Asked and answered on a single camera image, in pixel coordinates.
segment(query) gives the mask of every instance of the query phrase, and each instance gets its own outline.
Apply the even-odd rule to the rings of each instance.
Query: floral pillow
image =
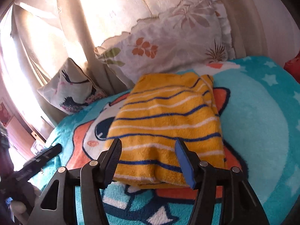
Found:
[[[176,73],[194,64],[235,58],[230,24],[220,0],[181,0],[157,18],[139,20],[124,35],[118,43],[116,37],[106,40],[96,55],[127,86],[126,77],[136,83],[147,73]]]
[[[48,84],[37,91],[67,114],[77,113],[92,102],[107,97],[71,58]]]

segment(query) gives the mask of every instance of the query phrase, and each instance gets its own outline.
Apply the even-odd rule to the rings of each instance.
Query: folded towel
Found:
[[[114,180],[140,188],[186,186],[174,152],[178,138],[200,159],[224,168],[213,77],[195,73],[142,76],[107,137],[107,148],[114,138],[120,138],[123,146]]]

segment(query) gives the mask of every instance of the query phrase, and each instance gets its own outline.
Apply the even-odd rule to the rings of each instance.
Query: curtain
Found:
[[[232,26],[237,58],[267,55],[266,42],[252,0],[222,0]],[[36,91],[72,58],[107,95],[126,90],[95,57],[107,38],[125,37],[138,19],[155,17],[180,0],[15,0],[12,37],[22,71],[41,109],[56,126],[65,116]]]

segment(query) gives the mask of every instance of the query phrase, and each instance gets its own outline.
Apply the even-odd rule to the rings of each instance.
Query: orange ear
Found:
[[[221,115],[229,101],[230,90],[224,87],[216,87],[213,92],[219,115]]]
[[[86,163],[90,161],[88,156],[83,152],[82,145],[83,145],[83,139],[86,135],[86,132],[88,131],[93,121],[94,120],[82,124],[74,130],[74,134],[73,134],[74,150],[70,160],[66,165],[66,167],[69,170],[83,167]]]

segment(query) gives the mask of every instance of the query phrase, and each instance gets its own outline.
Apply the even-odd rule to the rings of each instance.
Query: metal screw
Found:
[[[232,171],[233,171],[234,173],[239,173],[239,172],[240,172],[240,169],[239,169],[237,166],[234,166],[234,167],[232,168]]]
[[[59,173],[63,173],[65,170],[66,170],[66,168],[64,166],[58,168]]]
[[[201,161],[200,162],[200,166],[207,167],[208,166],[208,162],[207,161]]]
[[[93,160],[93,161],[90,161],[90,166],[96,166],[98,164],[98,161],[95,161],[95,160]]]

